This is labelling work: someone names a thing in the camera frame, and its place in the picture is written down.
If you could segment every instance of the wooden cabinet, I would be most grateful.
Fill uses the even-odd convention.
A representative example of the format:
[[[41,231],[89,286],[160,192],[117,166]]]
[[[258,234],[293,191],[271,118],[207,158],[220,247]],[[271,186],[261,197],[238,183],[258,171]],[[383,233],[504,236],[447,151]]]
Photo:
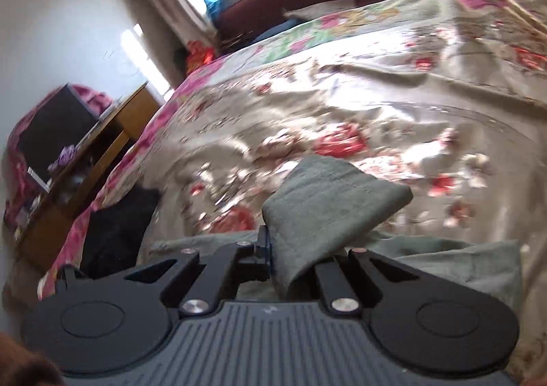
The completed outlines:
[[[108,174],[138,140],[159,108],[160,104],[143,85],[91,130],[74,159],[42,196],[17,246],[43,273],[57,258],[73,221],[95,198]],[[71,180],[84,167],[85,177],[67,196]]]

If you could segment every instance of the metal screw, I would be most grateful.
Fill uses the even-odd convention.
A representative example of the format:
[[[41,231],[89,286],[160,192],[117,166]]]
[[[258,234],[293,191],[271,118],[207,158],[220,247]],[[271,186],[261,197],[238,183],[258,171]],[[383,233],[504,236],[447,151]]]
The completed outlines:
[[[338,298],[332,302],[331,306],[338,312],[353,312],[359,308],[359,303],[353,298]]]
[[[182,305],[182,309],[188,313],[202,313],[209,309],[209,303],[203,300],[188,300]]]

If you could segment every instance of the bed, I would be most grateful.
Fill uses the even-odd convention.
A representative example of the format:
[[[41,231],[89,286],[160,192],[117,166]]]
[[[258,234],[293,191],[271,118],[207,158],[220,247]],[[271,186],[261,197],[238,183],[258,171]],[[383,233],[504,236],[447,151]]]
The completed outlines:
[[[308,153],[410,184],[390,233],[518,240],[521,339],[509,369],[547,366],[547,0],[387,0],[321,17],[188,77],[75,220],[39,285],[79,265],[92,211],[139,182],[162,192],[158,242],[256,228]]]

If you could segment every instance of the floral blanket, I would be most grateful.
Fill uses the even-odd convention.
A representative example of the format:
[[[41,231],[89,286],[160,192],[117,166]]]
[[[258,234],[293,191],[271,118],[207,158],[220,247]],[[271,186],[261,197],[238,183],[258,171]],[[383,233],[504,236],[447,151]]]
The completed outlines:
[[[388,0],[316,19],[193,73],[77,218],[39,286],[78,265],[90,214],[140,181],[163,192],[140,260],[166,237],[255,228],[307,153],[412,186],[382,225],[520,241],[521,341],[547,366],[547,0]]]

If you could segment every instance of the black garment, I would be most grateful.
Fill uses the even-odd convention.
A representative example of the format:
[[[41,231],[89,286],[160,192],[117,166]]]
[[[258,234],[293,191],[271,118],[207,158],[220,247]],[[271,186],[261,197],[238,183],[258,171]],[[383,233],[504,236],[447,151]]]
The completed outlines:
[[[160,197],[158,190],[135,185],[114,206],[93,212],[80,270],[97,279],[135,266],[144,231]]]

